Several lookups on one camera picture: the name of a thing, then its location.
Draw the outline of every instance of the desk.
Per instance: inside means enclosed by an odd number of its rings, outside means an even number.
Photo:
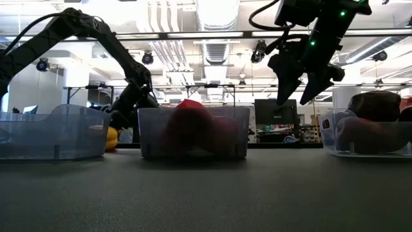
[[[320,149],[237,162],[142,160],[139,150],[0,164],[0,231],[411,231],[412,163]]]

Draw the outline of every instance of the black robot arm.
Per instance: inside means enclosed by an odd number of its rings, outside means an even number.
[[[23,68],[57,43],[75,35],[96,38],[124,70],[129,84],[111,107],[112,127],[130,127],[134,120],[130,118],[135,105],[139,108],[158,107],[156,99],[149,94],[152,91],[150,71],[132,58],[105,22],[73,8],[67,8],[56,15],[42,32],[11,52],[1,55],[0,99],[7,93],[7,86],[13,77]]]

